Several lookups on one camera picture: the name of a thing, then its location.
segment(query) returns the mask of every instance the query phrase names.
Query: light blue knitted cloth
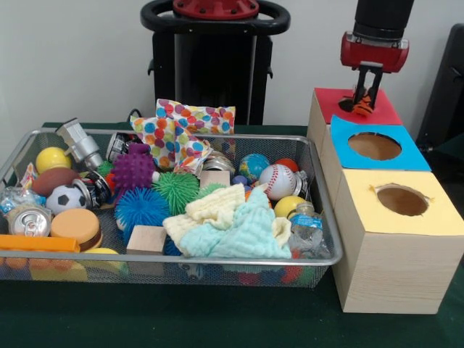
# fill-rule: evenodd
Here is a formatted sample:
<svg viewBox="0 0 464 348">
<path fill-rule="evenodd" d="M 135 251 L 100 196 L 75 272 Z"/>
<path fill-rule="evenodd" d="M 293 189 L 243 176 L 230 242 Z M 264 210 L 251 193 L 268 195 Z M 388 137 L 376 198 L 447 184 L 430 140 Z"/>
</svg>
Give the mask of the light blue knitted cloth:
<svg viewBox="0 0 464 348">
<path fill-rule="evenodd" d="M 193 257 L 256 257 L 290 259 L 289 246 L 279 247 L 273 237 L 276 216 L 269 208 L 261 188 L 250 194 L 233 214 L 233 225 L 226 231 L 205 223 L 190 230 L 181 247 Z"/>
</svg>

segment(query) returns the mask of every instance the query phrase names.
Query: white wall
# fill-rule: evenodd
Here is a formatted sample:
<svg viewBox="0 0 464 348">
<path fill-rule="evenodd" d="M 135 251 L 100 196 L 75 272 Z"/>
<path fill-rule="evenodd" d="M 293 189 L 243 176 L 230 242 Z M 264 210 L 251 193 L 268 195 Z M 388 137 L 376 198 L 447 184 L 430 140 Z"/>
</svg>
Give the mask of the white wall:
<svg viewBox="0 0 464 348">
<path fill-rule="evenodd" d="M 45 121 L 124 120 L 154 109 L 151 33 L 140 24 L 148 0 L 0 1 L 0 162 L 18 137 Z M 341 35 L 356 0 L 277 0 L 292 14 L 275 36 L 274 79 L 265 124 L 306 125 L 312 89 L 351 88 L 357 74 L 339 61 Z M 450 28 L 464 22 L 463 0 L 416 0 L 406 37 L 410 57 L 383 88 L 415 135 Z"/>
</svg>

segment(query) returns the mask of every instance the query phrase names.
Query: plastic water bottle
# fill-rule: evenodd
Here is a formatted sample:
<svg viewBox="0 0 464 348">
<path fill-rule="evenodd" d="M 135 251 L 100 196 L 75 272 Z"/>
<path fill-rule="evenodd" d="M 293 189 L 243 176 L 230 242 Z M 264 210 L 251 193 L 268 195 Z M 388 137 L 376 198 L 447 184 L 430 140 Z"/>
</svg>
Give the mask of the plastic water bottle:
<svg viewBox="0 0 464 348">
<path fill-rule="evenodd" d="M 314 211 L 312 203 L 298 204 L 290 221 L 290 250 L 299 250 L 303 257 L 315 256 L 323 241 L 323 232 L 322 217 Z"/>
</svg>

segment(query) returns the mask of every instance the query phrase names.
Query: blue paper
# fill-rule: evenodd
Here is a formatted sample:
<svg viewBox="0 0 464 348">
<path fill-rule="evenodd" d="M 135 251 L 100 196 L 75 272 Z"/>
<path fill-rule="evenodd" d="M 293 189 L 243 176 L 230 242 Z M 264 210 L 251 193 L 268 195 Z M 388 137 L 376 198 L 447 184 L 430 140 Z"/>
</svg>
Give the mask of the blue paper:
<svg viewBox="0 0 464 348">
<path fill-rule="evenodd" d="M 401 146 L 402 151 L 397 157 L 386 160 L 362 156 L 348 143 L 351 137 L 360 133 L 376 133 L 392 138 Z M 402 125 L 359 125 L 334 115 L 331 136 L 343 168 L 430 171 L 427 161 Z"/>
</svg>

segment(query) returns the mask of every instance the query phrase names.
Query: red paper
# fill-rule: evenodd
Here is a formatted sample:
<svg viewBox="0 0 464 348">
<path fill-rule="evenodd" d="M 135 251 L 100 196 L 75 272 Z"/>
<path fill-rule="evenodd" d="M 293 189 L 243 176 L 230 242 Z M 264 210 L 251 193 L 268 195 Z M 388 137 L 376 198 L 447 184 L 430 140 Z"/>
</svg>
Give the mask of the red paper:
<svg viewBox="0 0 464 348">
<path fill-rule="evenodd" d="M 382 90 L 378 91 L 376 108 L 369 117 L 340 109 L 339 101 L 346 96 L 352 96 L 351 89 L 315 88 L 315 93 L 327 124 L 330 124 L 332 116 L 336 115 L 343 120 L 360 125 L 402 125 L 392 103 Z"/>
</svg>

